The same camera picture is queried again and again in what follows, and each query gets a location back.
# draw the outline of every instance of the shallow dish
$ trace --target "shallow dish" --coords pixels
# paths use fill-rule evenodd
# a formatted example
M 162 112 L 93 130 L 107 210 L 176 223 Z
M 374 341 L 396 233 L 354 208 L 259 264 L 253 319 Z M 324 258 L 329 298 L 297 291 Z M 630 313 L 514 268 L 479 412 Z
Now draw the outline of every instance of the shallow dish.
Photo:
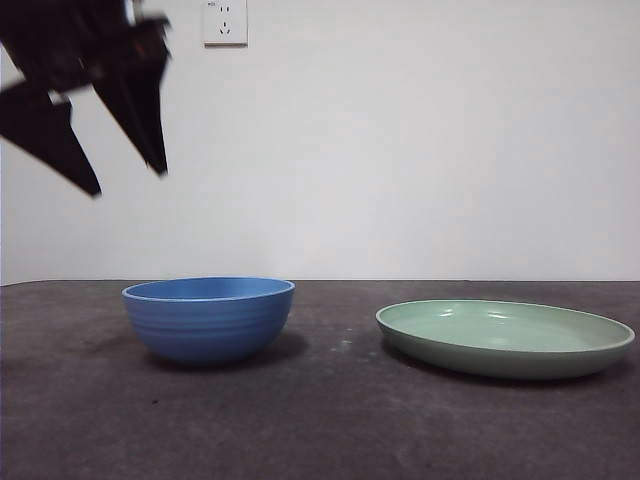
M 526 303 L 425 300 L 376 314 L 387 340 L 434 365 L 521 379 L 569 378 L 619 360 L 633 330 L 591 313 Z

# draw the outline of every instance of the ribbed bowl exterior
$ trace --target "ribbed bowl exterior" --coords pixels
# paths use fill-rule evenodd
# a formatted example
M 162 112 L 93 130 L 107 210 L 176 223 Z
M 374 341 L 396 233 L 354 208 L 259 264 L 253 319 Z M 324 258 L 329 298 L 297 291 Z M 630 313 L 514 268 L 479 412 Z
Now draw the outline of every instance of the ribbed bowl exterior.
M 179 363 L 209 365 L 234 362 L 269 345 L 287 320 L 293 292 L 228 300 L 123 298 L 149 350 Z

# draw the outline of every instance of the blue bowl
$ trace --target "blue bowl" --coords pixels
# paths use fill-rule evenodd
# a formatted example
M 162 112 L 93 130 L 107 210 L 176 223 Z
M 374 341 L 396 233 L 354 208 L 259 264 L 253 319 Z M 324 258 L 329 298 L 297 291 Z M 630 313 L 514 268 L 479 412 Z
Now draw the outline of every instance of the blue bowl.
M 142 283 L 122 291 L 135 332 L 149 350 L 179 363 L 238 361 L 282 330 L 295 285 L 211 277 Z

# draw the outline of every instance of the electrical outlet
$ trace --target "electrical outlet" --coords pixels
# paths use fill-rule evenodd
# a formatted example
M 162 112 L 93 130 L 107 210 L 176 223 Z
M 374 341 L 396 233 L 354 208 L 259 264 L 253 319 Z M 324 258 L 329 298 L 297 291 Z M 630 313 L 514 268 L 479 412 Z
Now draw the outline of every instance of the electrical outlet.
M 202 6 L 205 47 L 247 45 L 247 0 L 209 0 Z

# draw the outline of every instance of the dark gray table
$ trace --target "dark gray table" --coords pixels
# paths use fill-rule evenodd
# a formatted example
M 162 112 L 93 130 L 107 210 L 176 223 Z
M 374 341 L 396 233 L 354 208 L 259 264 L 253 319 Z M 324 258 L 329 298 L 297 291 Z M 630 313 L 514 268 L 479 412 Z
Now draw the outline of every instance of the dark gray table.
M 640 478 L 639 351 L 571 381 L 451 373 L 374 320 L 426 298 L 537 302 L 640 331 L 640 283 L 298 282 L 282 335 L 225 368 L 148 354 L 120 290 L 2 289 L 5 480 Z

